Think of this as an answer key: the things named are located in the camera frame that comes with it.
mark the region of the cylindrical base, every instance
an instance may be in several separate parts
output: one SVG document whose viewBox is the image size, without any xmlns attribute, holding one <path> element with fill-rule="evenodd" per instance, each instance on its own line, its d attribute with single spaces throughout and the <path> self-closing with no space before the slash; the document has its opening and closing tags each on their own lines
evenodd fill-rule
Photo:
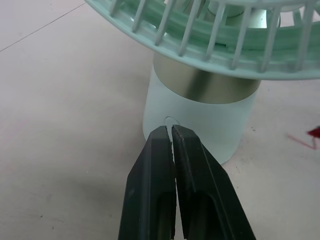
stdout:
<svg viewBox="0 0 320 240">
<path fill-rule="evenodd" d="M 233 103 L 197 102 L 167 88 L 152 68 L 143 116 L 144 137 L 148 138 L 159 126 L 180 124 L 192 129 L 215 159 L 223 164 L 238 148 L 256 92 Z"/>
</svg>

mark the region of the small desk fan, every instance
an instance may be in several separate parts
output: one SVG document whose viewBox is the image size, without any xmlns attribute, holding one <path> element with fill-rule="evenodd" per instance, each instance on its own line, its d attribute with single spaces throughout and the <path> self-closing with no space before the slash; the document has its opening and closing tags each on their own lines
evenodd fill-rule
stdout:
<svg viewBox="0 0 320 240">
<path fill-rule="evenodd" d="M 143 116 L 192 129 L 222 164 L 261 80 L 320 77 L 320 0 L 86 0 L 155 54 Z"/>
</svg>

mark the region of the fan stand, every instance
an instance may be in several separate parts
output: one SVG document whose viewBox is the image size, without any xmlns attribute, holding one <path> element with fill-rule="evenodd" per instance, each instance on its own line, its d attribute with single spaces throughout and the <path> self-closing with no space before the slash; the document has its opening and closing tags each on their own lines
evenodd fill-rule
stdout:
<svg viewBox="0 0 320 240">
<path fill-rule="evenodd" d="M 155 54 L 143 116 L 144 137 L 159 126 L 170 130 L 181 125 L 192 129 L 223 164 L 238 148 L 260 81 L 190 71 L 199 70 Z M 205 87 L 194 87 L 187 76 L 197 76 L 197 86 L 204 81 Z"/>
</svg>

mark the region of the tiled floor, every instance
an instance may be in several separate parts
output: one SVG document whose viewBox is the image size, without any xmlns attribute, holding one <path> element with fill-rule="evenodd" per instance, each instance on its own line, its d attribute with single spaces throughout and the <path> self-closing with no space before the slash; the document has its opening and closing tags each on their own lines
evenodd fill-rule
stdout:
<svg viewBox="0 0 320 240">
<path fill-rule="evenodd" d="M 82 0 L 0 2 L 1 240 L 117 239 L 151 66 Z M 320 153 L 286 138 L 320 125 L 319 93 L 264 81 L 224 164 L 258 240 L 320 238 Z"/>
</svg>

